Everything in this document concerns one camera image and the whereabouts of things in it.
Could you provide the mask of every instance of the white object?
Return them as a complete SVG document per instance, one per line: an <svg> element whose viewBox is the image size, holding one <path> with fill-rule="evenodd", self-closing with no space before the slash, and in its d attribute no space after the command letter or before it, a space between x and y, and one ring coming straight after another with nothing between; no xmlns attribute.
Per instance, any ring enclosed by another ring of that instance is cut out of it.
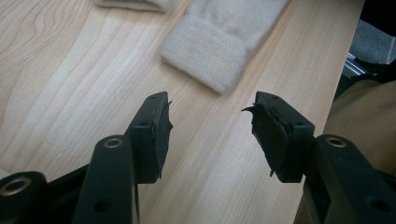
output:
<svg viewBox="0 0 396 224"><path fill-rule="evenodd" d="M172 0L93 0L101 7L126 7L134 10L165 12L172 6Z"/></svg>
<svg viewBox="0 0 396 224"><path fill-rule="evenodd" d="M193 0L163 41L163 59L224 93L289 0Z"/></svg>

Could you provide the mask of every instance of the table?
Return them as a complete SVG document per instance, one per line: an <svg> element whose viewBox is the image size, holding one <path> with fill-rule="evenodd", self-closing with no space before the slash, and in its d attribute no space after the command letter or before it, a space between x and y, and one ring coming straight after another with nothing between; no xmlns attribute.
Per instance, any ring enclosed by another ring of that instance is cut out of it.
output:
<svg viewBox="0 0 396 224"><path fill-rule="evenodd" d="M292 0L225 95L158 54L189 2L161 14L1 0L0 167L65 175L123 133L147 96L168 91L175 128L163 179L140 187L142 223L291 223L302 184L269 176L241 109L271 92L321 134L363 0Z"/></svg>

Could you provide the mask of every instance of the cloth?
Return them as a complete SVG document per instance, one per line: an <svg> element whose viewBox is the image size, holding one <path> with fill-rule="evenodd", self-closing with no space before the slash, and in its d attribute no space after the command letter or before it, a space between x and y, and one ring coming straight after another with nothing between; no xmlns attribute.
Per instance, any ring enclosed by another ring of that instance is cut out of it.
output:
<svg viewBox="0 0 396 224"><path fill-rule="evenodd" d="M233 87L289 0L193 0L160 54L218 93Z"/></svg>
<svg viewBox="0 0 396 224"><path fill-rule="evenodd" d="M126 7L134 10L165 12L172 6L172 0L93 0L101 7Z"/></svg>
<svg viewBox="0 0 396 224"><path fill-rule="evenodd" d="M375 169L396 176L396 81L355 83L332 104L324 133L350 140ZM311 223L304 197L295 224Z"/></svg>

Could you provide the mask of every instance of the ribbed cuff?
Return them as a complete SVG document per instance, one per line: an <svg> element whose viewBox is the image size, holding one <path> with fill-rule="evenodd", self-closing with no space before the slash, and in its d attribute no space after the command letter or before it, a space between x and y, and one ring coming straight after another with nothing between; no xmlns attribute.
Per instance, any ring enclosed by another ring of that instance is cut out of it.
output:
<svg viewBox="0 0 396 224"><path fill-rule="evenodd" d="M172 5L172 0L93 0L93 2L101 7L126 7L158 12L165 12Z"/></svg>
<svg viewBox="0 0 396 224"><path fill-rule="evenodd" d="M160 54L174 67L218 93L235 85L248 51L210 22L184 16L163 41Z"/></svg>

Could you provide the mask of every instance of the wooden table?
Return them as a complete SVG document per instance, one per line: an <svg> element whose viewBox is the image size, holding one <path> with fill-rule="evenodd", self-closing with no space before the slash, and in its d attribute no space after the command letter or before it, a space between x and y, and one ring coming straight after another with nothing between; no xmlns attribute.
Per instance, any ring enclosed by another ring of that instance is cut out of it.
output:
<svg viewBox="0 0 396 224"><path fill-rule="evenodd" d="M147 96L168 91L175 128L163 179L140 188L142 223L291 223L302 185L269 176L241 109L271 92L320 134L363 0L292 0L226 95L158 54L189 2L160 14L1 0L0 167L65 175L97 141L123 133Z"/></svg>

